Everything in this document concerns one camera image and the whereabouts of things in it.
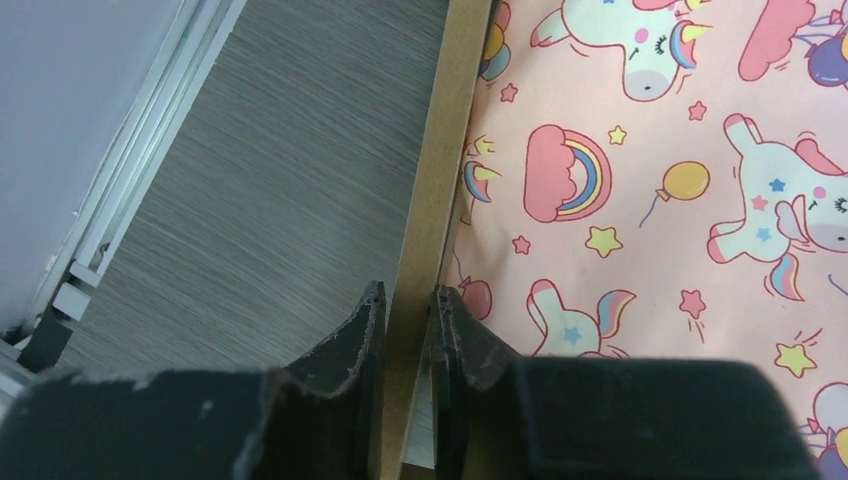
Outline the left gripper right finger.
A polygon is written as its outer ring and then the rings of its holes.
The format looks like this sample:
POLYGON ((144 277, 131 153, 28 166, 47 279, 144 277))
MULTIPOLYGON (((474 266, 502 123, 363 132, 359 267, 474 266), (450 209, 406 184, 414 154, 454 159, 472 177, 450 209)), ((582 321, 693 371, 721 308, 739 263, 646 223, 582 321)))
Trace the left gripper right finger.
POLYGON ((440 479, 815 479, 780 395, 713 360, 527 357, 438 286, 429 307, 440 479))

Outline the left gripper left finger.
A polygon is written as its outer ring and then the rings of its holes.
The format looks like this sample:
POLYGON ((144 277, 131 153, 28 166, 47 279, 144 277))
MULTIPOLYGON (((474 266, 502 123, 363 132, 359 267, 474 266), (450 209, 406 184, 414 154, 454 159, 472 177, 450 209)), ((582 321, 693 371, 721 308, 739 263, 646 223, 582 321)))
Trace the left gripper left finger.
POLYGON ((286 366, 68 370, 1 424, 5 479, 375 479, 385 288, 286 366))

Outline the pink unicorn mattress cushion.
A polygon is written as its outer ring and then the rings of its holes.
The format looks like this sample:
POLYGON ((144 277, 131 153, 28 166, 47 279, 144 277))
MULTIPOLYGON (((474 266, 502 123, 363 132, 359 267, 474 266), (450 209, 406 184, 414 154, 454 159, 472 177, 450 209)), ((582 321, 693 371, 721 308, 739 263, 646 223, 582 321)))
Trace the pink unicorn mattress cushion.
POLYGON ((751 362, 846 477, 845 2, 501 2, 456 208, 518 351, 751 362))

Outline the wooden pet bed frame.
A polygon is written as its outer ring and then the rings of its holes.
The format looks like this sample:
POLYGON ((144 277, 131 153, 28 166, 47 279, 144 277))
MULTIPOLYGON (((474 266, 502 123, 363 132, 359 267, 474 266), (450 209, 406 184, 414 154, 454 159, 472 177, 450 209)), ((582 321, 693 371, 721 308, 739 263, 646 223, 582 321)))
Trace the wooden pet bed frame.
POLYGON ((494 1, 448 4, 387 322, 379 478, 402 476, 424 352, 429 296, 440 278, 479 63, 494 1))

